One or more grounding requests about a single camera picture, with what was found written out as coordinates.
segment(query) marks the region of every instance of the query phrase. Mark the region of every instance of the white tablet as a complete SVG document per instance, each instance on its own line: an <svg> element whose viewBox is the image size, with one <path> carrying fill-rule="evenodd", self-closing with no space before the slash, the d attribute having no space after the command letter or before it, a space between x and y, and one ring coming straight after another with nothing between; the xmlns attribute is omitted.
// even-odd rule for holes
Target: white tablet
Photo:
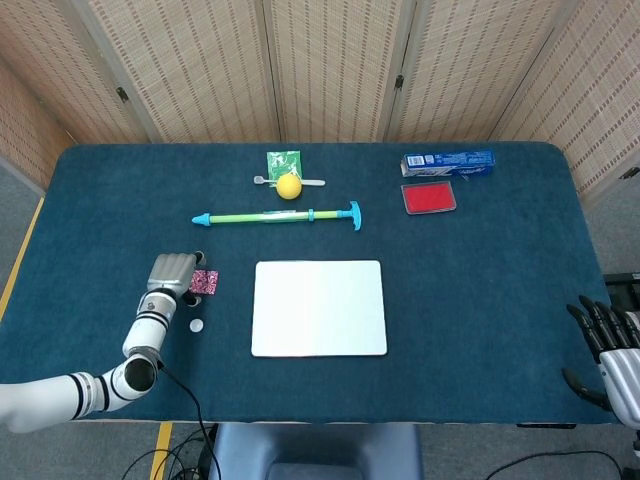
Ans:
<svg viewBox="0 0 640 480"><path fill-rule="evenodd" d="M386 354L380 262L258 262L251 353Z"/></svg>

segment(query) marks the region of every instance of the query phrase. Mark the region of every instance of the blue tablecloth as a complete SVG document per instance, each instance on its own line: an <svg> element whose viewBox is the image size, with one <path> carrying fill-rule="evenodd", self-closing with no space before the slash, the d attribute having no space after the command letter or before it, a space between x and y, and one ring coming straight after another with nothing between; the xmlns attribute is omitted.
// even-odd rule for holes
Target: blue tablecloth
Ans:
<svg viewBox="0 0 640 480"><path fill-rule="evenodd" d="M403 153L491 149L486 177L453 178L453 212L408 216ZM266 186L266 152L300 150L326 179L285 202ZM349 220L204 228L192 216L343 209ZM156 255L203 250L218 290L180 308L163 357L209 420L608 422L578 399L562 366L600 387L565 312L578 294L606 300L562 153L543 143L77 146L58 162L0 324L0 382L119 364ZM384 357L253 358L260 260L377 259ZM200 317L194 334L189 321ZM194 420L167 378L110 418Z"/></svg>

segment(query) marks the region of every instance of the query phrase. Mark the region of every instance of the yellow ball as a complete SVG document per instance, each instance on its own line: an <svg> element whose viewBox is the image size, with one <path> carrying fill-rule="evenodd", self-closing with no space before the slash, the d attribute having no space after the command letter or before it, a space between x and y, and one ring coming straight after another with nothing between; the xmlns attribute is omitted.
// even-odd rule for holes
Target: yellow ball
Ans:
<svg viewBox="0 0 640 480"><path fill-rule="evenodd" d="M276 190L285 200L293 200L302 191L302 182L300 177L293 173L285 173L276 182Z"/></svg>

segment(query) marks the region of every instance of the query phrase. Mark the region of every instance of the black cable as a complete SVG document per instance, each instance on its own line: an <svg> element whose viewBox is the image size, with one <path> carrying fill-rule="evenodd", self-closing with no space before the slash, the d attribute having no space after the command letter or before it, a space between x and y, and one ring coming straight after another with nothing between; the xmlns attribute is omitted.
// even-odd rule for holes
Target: black cable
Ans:
<svg viewBox="0 0 640 480"><path fill-rule="evenodd" d="M204 442L204 438L192 438L197 433L200 433L200 428L199 427L198 427L197 430L194 430L193 432L191 432L189 434L189 436L184 441L182 441L182 443L176 445L176 447L174 448L174 451L176 452L176 455L178 457L180 456L180 453L182 452L182 449L184 448L184 446L187 443L195 442L195 441ZM173 478L173 469L175 468L175 466L176 466L176 459L174 457L173 461L171 462L171 467L169 468L169 475L168 475L169 479Z"/></svg>
<svg viewBox="0 0 640 480"><path fill-rule="evenodd" d="M531 460L532 458L538 458L538 457L563 457L563 456L566 456L566 455L584 455L584 454L604 455L609 460L611 460L611 462L616 466L616 468L618 469L618 475L622 479L622 469L620 468L620 465L618 464L618 462L616 462L616 459L613 458L608 453L602 452L600 450L577 450L575 452L543 452L543 453L534 453L533 455L527 455L526 457L522 457L522 458L519 458L517 460L514 460L513 462L507 463L506 465L503 465L502 467L494 470L493 472L491 472L489 474L488 477L485 478L485 480L490 480L492 477L494 477L498 473L502 472L503 470L506 470L507 468L511 468L514 465L517 465L519 463L525 462L527 460Z"/></svg>
<svg viewBox="0 0 640 480"><path fill-rule="evenodd" d="M178 473L176 473L169 480L186 480L186 478L187 478L186 474L187 473L195 473L195 472L198 472L198 467L193 467L193 468L187 468L185 470L180 470Z"/></svg>
<svg viewBox="0 0 640 480"><path fill-rule="evenodd" d="M173 375L169 370L167 370L167 367L164 365L164 363L160 363L159 366L160 366L160 370L162 370L162 372L164 372L164 374L167 377L169 377L176 385L178 385L185 392L187 392L187 394L191 397L191 400L193 400L193 403L195 403L196 410L198 412L198 423L200 424L200 430L202 431L202 434L204 435L204 441L207 444L207 448L209 449L209 453L211 453L211 458L213 459L214 463L216 464L216 471L218 472L218 480L222 480L222 473L220 472L220 464L218 463L218 459L216 457L216 454L213 453L213 446L211 445L211 439L207 435L207 429L204 428L204 422L202 421L202 411L200 410L200 402L198 401L196 396L193 394L193 392L189 389L189 387L187 387L184 383L182 383L180 380L178 380L175 375Z"/></svg>
<svg viewBox="0 0 640 480"><path fill-rule="evenodd" d="M195 432L193 432L191 435L189 435L189 437L187 437L185 440L183 440L178 445L173 447L173 449L171 450L171 452L173 453L173 462L171 463L171 470L169 470L169 478L171 478L171 473L173 472L173 469L174 469L174 466L175 466L175 463L176 463L176 459L180 458L180 452L182 452L182 449L184 448L184 446L187 443L190 443L190 442L201 442L202 441L201 438L191 438L196 433L200 433L200 429L198 429ZM167 463L167 460L169 459L169 457L170 457L170 455L167 455L166 457L164 457L162 459L162 461L158 465L158 468L156 468L156 473L153 474L153 480L156 480L158 478L158 473L160 473L160 469L162 468L162 466L165 463Z"/></svg>
<svg viewBox="0 0 640 480"><path fill-rule="evenodd" d="M149 450L148 452L143 453L142 455L140 455L138 458L136 458L131 465L129 465L129 468L127 468L127 470L124 472L124 474L122 475L121 480L125 480L125 478L127 477L127 475L129 474L129 472L131 471L131 469L133 467L136 466L136 464L142 460L143 458L151 455L152 453L156 453L156 452L167 452L169 455L175 455L171 450L168 450L166 448L154 448L153 450ZM182 464L182 460L180 460L177 456L175 457L178 459L178 463L180 464L180 466L182 466L182 469L184 470L184 465Z"/></svg>

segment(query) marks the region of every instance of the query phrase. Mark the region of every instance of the spoon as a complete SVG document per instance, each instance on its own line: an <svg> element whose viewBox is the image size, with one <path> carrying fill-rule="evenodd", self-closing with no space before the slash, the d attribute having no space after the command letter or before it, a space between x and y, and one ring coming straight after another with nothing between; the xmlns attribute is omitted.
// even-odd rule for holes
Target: spoon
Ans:
<svg viewBox="0 0 640 480"><path fill-rule="evenodd" d="M253 177L253 183L256 185L262 185L263 183L276 183L277 180L267 180L262 175L256 175ZM324 187L327 182L324 180L300 180L303 185L309 185L312 187Z"/></svg>

